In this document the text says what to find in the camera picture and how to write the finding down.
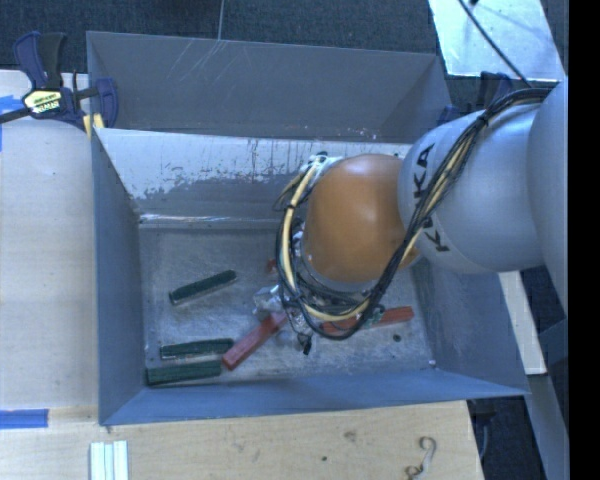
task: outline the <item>red-orange object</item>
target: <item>red-orange object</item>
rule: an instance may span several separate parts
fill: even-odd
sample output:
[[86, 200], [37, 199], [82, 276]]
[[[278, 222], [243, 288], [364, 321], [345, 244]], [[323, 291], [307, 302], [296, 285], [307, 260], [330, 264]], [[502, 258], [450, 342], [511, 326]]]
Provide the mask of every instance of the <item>red-orange object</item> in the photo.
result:
[[[401, 306], [399, 308], [387, 309], [382, 318], [378, 320], [372, 327], [380, 327], [382, 325], [396, 324], [398, 322], [406, 322], [413, 318], [413, 308], [411, 306]], [[351, 317], [334, 325], [332, 322], [324, 322], [321, 327], [323, 331], [337, 333], [343, 329], [349, 329], [357, 322], [356, 317]]]
[[225, 352], [222, 356], [222, 364], [229, 370], [235, 370], [242, 361], [253, 354], [265, 341], [278, 332], [286, 322], [286, 313], [271, 313], [258, 327], [253, 329], [249, 334]]

